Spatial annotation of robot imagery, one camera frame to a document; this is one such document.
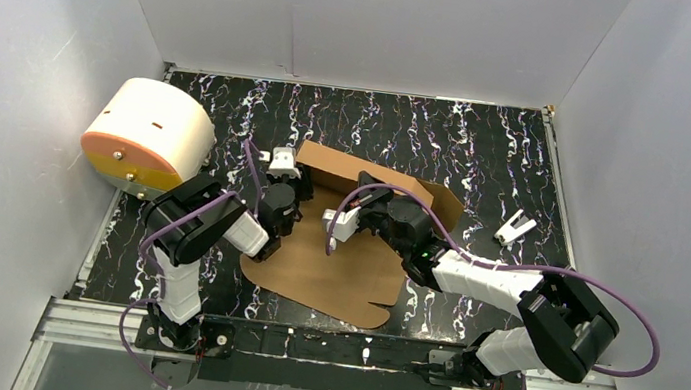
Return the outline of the brown cardboard box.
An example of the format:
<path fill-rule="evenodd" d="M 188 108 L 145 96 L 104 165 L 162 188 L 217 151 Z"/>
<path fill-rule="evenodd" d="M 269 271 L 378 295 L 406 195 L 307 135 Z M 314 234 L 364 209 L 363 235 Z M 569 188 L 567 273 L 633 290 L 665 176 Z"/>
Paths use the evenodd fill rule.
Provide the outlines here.
<path fill-rule="evenodd" d="M 444 226 L 455 228 L 464 206 L 448 187 L 374 164 L 337 149 L 304 141 L 296 160 L 311 168 L 314 198 L 301 203 L 303 218 L 279 249 L 262 262 L 240 258 L 245 278 L 260 288 L 311 307 L 363 329 L 375 329 L 389 319 L 406 280 L 401 258 L 384 240 L 369 231 L 352 235 L 326 254 L 327 209 L 336 209 L 356 189 L 359 174 L 410 190 L 436 213 Z"/>

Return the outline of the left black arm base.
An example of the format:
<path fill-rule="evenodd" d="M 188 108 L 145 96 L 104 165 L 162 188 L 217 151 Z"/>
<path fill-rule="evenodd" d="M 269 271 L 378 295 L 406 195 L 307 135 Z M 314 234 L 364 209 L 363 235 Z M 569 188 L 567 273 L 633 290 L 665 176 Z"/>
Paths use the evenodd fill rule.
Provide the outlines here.
<path fill-rule="evenodd" d="M 165 390 L 178 390 L 189 384 L 208 359 L 232 356 L 237 330 L 232 324 L 218 323 L 204 315 L 193 316 L 183 324 L 167 318 L 157 304 L 146 304 L 133 346 L 146 356 L 146 367 Z"/>

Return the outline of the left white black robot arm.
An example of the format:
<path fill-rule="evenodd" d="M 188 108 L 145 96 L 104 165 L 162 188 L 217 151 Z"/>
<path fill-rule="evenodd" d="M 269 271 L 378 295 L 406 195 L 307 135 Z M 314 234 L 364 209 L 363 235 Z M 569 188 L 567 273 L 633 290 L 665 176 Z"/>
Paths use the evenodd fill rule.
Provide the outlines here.
<path fill-rule="evenodd" d="M 148 247 L 164 282 L 155 308 L 166 319 L 161 330 L 171 348 L 188 351 L 198 344 L 201 326 L 200 260 L 225 240 L 254 262 L 282 245 L 301 219 L 300 203 L 313 199 L 310 168 L 284 173 L 270 169 L 267 186 L 254 210 L 205 172 L 157 197 L 145 208 Z"/>

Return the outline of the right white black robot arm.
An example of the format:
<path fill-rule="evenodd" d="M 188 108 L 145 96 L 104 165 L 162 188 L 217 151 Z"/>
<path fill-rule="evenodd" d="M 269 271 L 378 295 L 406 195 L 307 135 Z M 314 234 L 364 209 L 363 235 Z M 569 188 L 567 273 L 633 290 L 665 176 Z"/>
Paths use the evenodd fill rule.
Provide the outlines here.
<path fill-rule="evenodd" d="M 521 320 L 520 327 L 481 334 L 460 356 L 440 363 L 447 375 L 465 377 L 475 388 L 531 369 L 582 382 L 619 333 L 602 301 L 571 272 L 505 271 L 462 251 L 417 197 L 397 195 L 366 171 L 358 174 L 357 192 L 335 220 L 333 241 L 368 229 L 401 257 L 416 285 L 471 297 Z"/>

